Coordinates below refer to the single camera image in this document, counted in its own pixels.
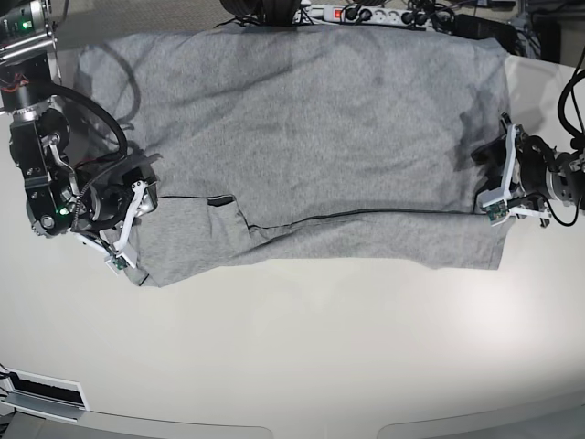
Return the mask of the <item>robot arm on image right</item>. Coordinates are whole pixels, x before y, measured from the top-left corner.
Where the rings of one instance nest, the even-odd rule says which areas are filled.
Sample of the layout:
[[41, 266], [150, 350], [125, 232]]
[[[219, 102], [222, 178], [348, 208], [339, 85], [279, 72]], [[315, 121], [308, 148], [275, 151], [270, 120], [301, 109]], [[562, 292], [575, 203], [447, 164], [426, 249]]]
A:
[[570, 135], [569, 152], [527, 134], [503, 113], [504, 133], [471, 153], [474, 163], [487, 170], [474, 206], [492, 227], [513, 217], [531, 217], [542, 228], [552, 221], [570, 228], [584, 213], [584, 119], [575, 95], [582, 82], [584, 72], [575, 70], [558, 98], [558, 120]]

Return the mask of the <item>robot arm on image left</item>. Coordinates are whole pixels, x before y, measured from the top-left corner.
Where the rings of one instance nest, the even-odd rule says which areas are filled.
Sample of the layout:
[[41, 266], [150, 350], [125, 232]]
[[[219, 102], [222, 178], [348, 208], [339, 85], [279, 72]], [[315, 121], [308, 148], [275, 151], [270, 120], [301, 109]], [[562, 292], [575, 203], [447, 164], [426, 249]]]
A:
[[[72, 232], [121, 270], [137, 264], [130, 243], [136, 219], [157, 207], [155, 180], [130, 165], [129, 143], [118, 122], [97, 102], [53, 81], [59, 66], [56, 26], [48, 1], [1, 4], [1, 112], [12, 117], [10, 155], [20, 169], [27, 215], [39, 236]], [[55, 100], [71, 101], [110, 128], [115, 151], [71, 163], [66, 116]]]

